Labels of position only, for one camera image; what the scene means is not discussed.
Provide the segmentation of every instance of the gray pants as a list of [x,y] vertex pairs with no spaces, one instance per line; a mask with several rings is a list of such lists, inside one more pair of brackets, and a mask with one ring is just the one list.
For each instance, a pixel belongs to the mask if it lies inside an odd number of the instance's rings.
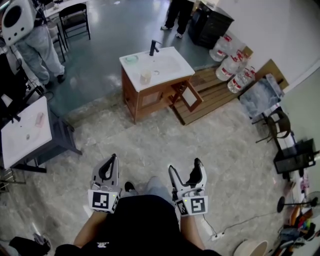
[[35,27],[14,45],[40,83],[46,85],[50,80],[48,70],[42,65],[42,60],[55,77],[65,73],[65,67],[59,61],[47,26]]
[[[136,190],[131,190],[129,192],[125,192],[121,197],[127,198],[138,195],[139,194]],[[175,203],[172,201],[172,196],[169,194],[168,189],[162,184],[161,180],[157,176],[151,177],[144,189],[143,195],[154,195],[161,197],[172,206],[175,206]]]

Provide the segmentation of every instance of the bathroom sink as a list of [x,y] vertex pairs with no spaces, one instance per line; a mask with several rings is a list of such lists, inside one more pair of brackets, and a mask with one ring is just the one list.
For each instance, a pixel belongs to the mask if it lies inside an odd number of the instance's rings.
[[[119,58],[137,92],[168,81],[192,76],[195,73],[173,46],[160,48],[159,52],[154,52],[153,56],[149,53],[144,51]],[[141,75],[146,73],[151,78],[147,83],[143,83]]]
[[[43,120],[36,126],[38,113]],[[9,168],[21,159],[52,140],[46,97],[41,97],[21,113],[20,122],[7,123],[1,130],[4,167]]]

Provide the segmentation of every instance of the white sink vanity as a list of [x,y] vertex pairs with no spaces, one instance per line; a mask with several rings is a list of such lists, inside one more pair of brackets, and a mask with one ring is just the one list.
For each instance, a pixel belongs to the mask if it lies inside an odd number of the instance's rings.
[[46,173],[39,165],[71,150],[79,155],[73,138],[74,128],[57,116],[41,97],[17,115],[1,130],[4,168]]
[[181,98],[190,111],[203,100],[189,83],[195,73],[174,47],[120,57],[122,94],[134,123]]

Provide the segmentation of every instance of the power strip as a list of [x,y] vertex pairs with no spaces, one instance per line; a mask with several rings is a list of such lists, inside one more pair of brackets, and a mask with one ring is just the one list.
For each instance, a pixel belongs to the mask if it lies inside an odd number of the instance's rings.
[[215,241],[215,240],[218,240],[220,238],[223,238],[225,236],[225,233],[218,233],[217,235],[213,235],[211,236],[211,241]]

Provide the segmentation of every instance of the small cup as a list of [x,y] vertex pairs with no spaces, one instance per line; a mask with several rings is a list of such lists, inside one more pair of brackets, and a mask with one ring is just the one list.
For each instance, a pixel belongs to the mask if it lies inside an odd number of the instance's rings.
[[151,71],[148,69],[142,70],[140,74],[140,84],[142,85],[148,85],[151,81]]

